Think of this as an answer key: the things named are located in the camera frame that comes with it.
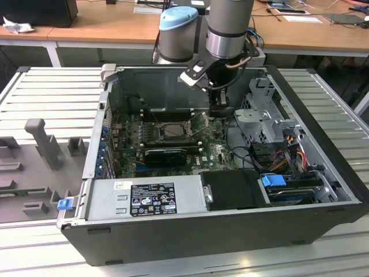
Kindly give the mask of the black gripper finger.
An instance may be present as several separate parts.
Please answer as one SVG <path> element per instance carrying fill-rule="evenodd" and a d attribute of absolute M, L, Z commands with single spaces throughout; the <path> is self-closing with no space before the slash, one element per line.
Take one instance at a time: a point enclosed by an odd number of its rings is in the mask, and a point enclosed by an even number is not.
<path fill-rule="evenodd" d="M 229 98 L 227 96 L 227 88 L 223 88 L 220 91 L 219 96 L 219 114 L 220 116 L 226 116 L 228 114 L 228 108 L 229 108 Z"/>
<path fill-rule="evenodd" d="M 211 89 L 209 91 L 209 114 L 211 117 L 219 116 L 218 98 L 220 96 L 220 90 Z"/>

